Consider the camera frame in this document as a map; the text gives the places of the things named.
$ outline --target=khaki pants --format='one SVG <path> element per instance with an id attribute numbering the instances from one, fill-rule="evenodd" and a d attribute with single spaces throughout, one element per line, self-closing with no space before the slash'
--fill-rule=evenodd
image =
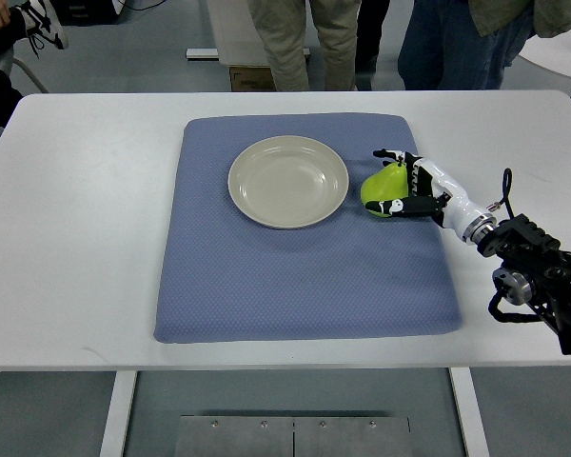
<path id="1" fill-rule="evenodd" d="M 326 90 L 355 89 L 360 0 L 308 0 L 325 63 Z M 303 46 L 305 0 L 247 0 L 279 91 L 309 90 Z"/>

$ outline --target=ceramic plate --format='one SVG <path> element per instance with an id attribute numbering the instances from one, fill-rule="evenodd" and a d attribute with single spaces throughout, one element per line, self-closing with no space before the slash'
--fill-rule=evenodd
<path id="1" fill-rule="evenodd" d="M 250 219 L 276 229 L 310 226 L 345 199 L 349 176 L 331 148 L 302 136 L 275 136 L 235 159 L 228 191 Z"/>

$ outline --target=pear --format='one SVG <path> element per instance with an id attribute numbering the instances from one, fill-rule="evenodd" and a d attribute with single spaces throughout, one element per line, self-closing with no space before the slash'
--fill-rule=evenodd
<path id="1" fill-rule="evenodd" d="M 397 200 L 408 196 L 408 176 L 406 165 L 394 162 L 381 171 L 367 178 L 360 189 L 362 203 L 382 202 L 383 200 Z M 380 214 L 370 211 L 381 217 L 390 217 L 389 214 Z"/>

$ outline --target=sneaker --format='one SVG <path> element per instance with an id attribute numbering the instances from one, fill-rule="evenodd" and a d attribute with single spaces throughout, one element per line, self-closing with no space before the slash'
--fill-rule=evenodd
<path id="1" fill-rule="evenodd" d="M 57 13 L 49 0 L 29 0 L 16 8 L 24 15 L 26 24 L 32 24 L 32 27 L 28 27 L 30 40 L 32 36 L 40 37 L 59 50 L 68 47 L 68 36 L 59 23 Z"/>

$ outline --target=black cable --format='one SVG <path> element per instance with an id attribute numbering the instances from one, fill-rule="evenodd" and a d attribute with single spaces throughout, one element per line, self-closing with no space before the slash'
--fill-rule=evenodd
<path id="1" fill-rule="evenodd" d="M 123 0 L 118 0 L 118 3 L 120 3 L 121 5 L 123 5 L 124 8 L 127 8 L 128 10 L 134 10 L 134 11 L 146 11 L 146 10 L 150 10 L 151 8 L 156 8 L 159 5 L 163 5 L 167 0 L 161 0 L 159 3 L 155 4 L 155 5 L 150 5 L 149 7 L 144 7 L 144 8 L 134 8 L 134 7 L 130 7 L 128 5 L 125 5 L 125 1 Z"/>
<path id="2" fill-rule="evenodd" d="M 512 170 L 505 169 L 503 171 L 503 181 L 502 181 L 502 192 L 503 198 L 502 203 L 505 203 L 505 208 L 507 209 L 507 215 L 510 219 L 514 218 L 514 211 L 510 205 L 510 190 L 512 189 Z"/>
<path id="3" fill-rule="evenodd" d="M 495 318 L 496 321 L 502 323 L 513 323 L 513 324 L 526 324 L 529 322 L 539 322 L 541 320 L 540 316 L 536 314 L 519 314 L 517 312 L 502 312 L 499 309 L 499 303 L 504 297 L 502 290 L 497 290 L 497 293 L 493 296 L 488 304 L 488 312 L 491 316 Z"/>

